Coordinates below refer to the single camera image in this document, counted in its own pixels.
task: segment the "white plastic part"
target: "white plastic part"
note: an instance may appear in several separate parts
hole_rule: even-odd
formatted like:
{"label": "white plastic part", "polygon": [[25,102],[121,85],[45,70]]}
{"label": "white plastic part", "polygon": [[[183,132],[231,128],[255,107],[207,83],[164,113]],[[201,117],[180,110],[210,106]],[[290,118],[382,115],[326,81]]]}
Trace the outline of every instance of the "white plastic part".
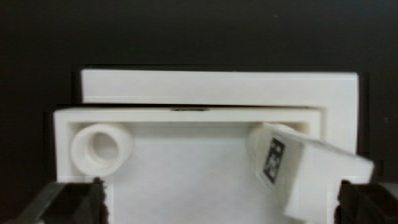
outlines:
{"label": "white plastic part", "polygon": [[311,107],[324,113],[322,139],[358,144],[354,72],[189,72],[86,69],[84,103]]}
{"label": "white plastic part", "polygon": [[111,224],[294,224],[251,170],[246,140],[260,122],[320,138],[310,108],[72,108],[56,112],[57,180],[91,181],[72,161],[72,141],[96,123],[134,133],[134,156],[105,177]]}
{"label": "white plastic part", "polygon": [[294,130],[260,124],[249,133],[255,172],[285,215],[334,223],[342,180],[370,182],[374,163]]}
{"label": "white plastic part", "polygon": [[[95,147],[95,138],[105,134],[116,145],[107,149],[107,154],[100,155]],[[86,127],[73,137],[72,161],[80,172],[93,177],[105,177],[123,166],[134,148],[134,137],[121,124],[100,123]]]}

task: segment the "round hole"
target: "round hole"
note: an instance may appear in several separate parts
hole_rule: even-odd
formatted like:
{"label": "round hole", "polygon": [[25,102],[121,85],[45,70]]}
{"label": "round hole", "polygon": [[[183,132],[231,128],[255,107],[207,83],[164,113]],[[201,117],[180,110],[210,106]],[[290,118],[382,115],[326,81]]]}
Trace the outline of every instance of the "round hole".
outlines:
{"label": "round hole", "polygon": [[102,162],[114,162],[118,159],[118,144],[114,138],[104,134],[96,133],[91,139],[91,150],[93,154],[102,160]]}

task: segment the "black and white label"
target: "black and white label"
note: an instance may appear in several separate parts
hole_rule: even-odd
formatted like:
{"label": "black and white label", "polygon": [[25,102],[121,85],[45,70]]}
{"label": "black and white label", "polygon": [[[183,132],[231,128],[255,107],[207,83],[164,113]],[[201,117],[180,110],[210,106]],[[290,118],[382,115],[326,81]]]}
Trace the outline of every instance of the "black and white label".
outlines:
{"label": "black and white label", "polygon": [[265,168],[263,168],[263,173],[272,184],[276,183],[276,179],[278,179],[278,171],[279,171],[281,162],[283,162],[283,153],[285,153],[285,144],[276,138],[272,138],[271,151],[269,151],[269,156],[265,160]]}

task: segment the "white panel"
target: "white panel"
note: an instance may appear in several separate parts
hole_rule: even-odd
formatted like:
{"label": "white panel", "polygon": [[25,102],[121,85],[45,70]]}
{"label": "white panel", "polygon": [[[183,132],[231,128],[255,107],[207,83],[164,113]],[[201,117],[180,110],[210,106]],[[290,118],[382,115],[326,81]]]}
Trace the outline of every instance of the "white panel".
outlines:
{"label": "white panel", "polygon": [[356,152],[356,73],[88,69],[82,84],[84,103],[317,107],[324,110],[324,139]]}

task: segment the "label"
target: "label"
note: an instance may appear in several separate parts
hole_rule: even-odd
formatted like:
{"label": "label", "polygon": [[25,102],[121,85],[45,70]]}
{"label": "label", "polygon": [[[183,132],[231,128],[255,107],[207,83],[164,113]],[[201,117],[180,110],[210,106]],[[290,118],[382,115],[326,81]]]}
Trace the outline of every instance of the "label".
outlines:
{"label": "label", "polygon": [[272,138],[271,151],[267,155],[265,168],[263,168],[263,173],[272,184],[276,183],[278,179],[278,171],[283,162],[283,153],[285,153],[285,144],[276,138]]}

